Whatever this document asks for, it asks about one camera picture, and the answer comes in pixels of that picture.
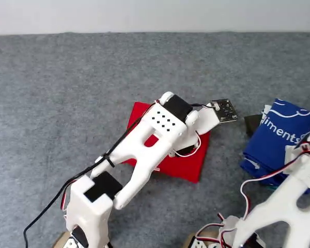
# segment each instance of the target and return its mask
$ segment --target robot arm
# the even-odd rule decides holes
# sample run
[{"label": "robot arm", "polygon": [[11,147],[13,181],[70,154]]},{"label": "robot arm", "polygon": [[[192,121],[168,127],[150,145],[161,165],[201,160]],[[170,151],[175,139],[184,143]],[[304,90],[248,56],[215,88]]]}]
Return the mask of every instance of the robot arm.
[{"label": "robot arm", "polygon": [[[302,152],[301,146],[286,149],[287,162]],[[310,246],[310,206],[300,209],[297,201],[310,188],[310,155],[300,156],[290,167],[290,175],[262,204],[257,205],[236,225],[233,248],[244,247],[245,241],[258,229],[284,221],[289,224],[284,248]]]},{"label": "robot arm", "polygon": [[[109,174],[112,166],[108,160],[95,167],[90,178],[84,175],[71,185],[66,226],[76,238],[76,245],[106,247],[109,243],[107,221],[112,208],[125,207],[169,153],[197,144],[198,133],[206,133],[219,123],[213,108],[196,111],[173,93],[165,93],[109,155],[114,164],[130,158],[137,160],[132,177],[124,187]],[[158,141],[146,147],[144,142],[151,135]],[[70,243],[68,240],[65,247],[70,247]]]}]

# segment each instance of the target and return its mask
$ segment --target blue fabric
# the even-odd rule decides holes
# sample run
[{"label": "blue fabric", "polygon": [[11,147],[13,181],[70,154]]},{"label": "blue fabric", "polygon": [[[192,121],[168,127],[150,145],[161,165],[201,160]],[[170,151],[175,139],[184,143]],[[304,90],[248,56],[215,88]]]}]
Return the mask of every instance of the blue fabric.
[{"label": "blue fabric", "polygon": [[[244,150],[246,159],[240,166],[256,178],[283,167],[285,146],[297,145],[309,131],[310,111],[276,99]],[[279,174],[263,183],[279,186],[285,178]]]}]

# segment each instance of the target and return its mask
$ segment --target red cloth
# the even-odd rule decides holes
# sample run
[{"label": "red cloth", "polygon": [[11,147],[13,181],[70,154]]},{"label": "red cloth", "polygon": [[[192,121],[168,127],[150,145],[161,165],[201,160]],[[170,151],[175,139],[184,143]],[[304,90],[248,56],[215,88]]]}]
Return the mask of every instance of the red cloth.
[{"label": "red cloth", "polygon": [[[149,107],[149,104],[142,102],[135,102],[133,110],[130,116],[128,127],[138,119],[144,111]],[[209,144],[210,132],[205,133],[200,136],[201,147],[198,149],[196,154],[183,158],[183,157],[173,157],[167,156],[158,166],[159,172],[165,173],[172,177],[179,177],[186,179],[190,182],[197,183],[199,181],[199,176],[201,173],[203,161],[206,155],[206,151]],[[152,146],[157,141],[155,136],[151,136],[146,142],[146,146]],[[136,160],[129,159],[126,163],[135,166]]]}]

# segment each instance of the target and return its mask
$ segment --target black cable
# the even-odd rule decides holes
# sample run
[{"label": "black cable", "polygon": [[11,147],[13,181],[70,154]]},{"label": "black cable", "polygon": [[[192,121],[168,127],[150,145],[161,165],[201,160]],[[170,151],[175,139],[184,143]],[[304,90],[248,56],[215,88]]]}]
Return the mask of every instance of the black cable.
[{"label": "black cable", "polygon": [[[138,118],[129,128],[127,128],[127,130],[124,132],[124,134],[115,142],[115,144],[109,149],[108,152],[106,152],[106,155],[110,155],[110,153],[112,153],[112,151],[119,145],[119,143],[122,142],[122,140],[124,140],[124,138],[129,134],[129,132],[140,122],[141,118]],[[63,190],[75,179],[78,179],[79,177],[81,177],[82,175],[88,173],[89,171],[91,171],[92,169],[94,169],[95,167],[97,167],[99,164],[101,164],[104,160],[108,159],[105,157],[102,157],[98,162],[96,162],[95,164],[93,164],[92,166],[87,167],[86,169],[84,169],[83,171],[79,172],[78,174],[76,174],[75,176],[71,177],[70,179],[68,179],[63,186],[60,188],[60,190],[57,192],[57,194],[53,197],[53,199],[48,203],[48,205],[40,212],[40,214],[33,220],[31,221],[30,224],[28,224],[28,226],[23,230],[23,236],[24,236],[24,241],[25,241],[25,248],[28,248],[28,240],[27,240],[27,236],[26,236],[26,231],[32,227],[48,210],[49,208],[54,204],[54,202],[59,198],[60,194],[63,192]]]},{"label": "black cable", "polygon": [[214,109],[215,107],[213,106],[208,106],[208,105],[205,105],[205,104],[201,104],[201,103],[193,103],[191,104],[192,107],[207,107],[208,109]]}]

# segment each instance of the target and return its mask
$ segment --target carpet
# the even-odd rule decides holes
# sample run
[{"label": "carpet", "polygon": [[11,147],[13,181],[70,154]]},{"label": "carpet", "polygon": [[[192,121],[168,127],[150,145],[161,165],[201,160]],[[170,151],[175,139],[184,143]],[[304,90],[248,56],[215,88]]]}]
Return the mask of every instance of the carpet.
[{"label": "carpet", "polygon": [[[24,227],[111,147],[133,103],[166,91],[188,102],[229,98],[241,119],[212,131],[200,183],[154,174],[113,211],[114,247],[181,247],[218,211],[243,215],[242,117],[276,97],[310,110],[310,33],[0,36],[0,247],[24,247]],[[113,171],[121,183],[131,174]],[[257,183],[246,192],[253,206],[272,193]],[[29,230],[29,247],[51,247],[64,230],[56,202]],[[286,231],[279,223],[259,234],[279,248]]]}]

